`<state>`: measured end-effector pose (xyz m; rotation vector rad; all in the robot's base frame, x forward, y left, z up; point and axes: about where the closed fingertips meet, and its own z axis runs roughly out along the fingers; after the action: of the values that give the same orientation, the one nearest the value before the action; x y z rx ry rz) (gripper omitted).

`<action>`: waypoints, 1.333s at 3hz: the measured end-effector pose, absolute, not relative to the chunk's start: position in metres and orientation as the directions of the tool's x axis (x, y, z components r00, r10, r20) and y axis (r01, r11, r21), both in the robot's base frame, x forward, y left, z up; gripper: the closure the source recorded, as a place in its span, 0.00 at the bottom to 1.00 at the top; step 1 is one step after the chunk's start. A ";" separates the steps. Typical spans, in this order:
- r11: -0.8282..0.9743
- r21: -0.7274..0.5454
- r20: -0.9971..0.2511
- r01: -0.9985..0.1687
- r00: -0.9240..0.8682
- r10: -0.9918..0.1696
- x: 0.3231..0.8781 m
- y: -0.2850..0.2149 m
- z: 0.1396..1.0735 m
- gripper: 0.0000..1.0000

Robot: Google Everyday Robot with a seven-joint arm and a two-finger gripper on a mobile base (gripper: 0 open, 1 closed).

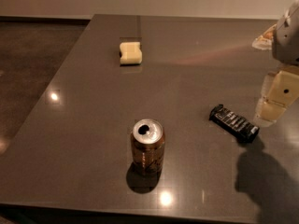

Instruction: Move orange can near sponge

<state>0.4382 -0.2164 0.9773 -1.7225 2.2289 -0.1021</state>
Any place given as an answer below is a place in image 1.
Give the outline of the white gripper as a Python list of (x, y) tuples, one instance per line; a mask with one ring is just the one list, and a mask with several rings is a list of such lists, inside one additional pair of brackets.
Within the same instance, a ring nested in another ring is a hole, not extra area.
[[(272, 50), (273, 57), (285, 64), (299, 64), (299, 0), (294, 0), (277, 24), (252, 42), (255, 49)], [(299, 98), (299, 67), (283, 66), (268, 73), (254, 116), (259, 127), (269, 127)]]

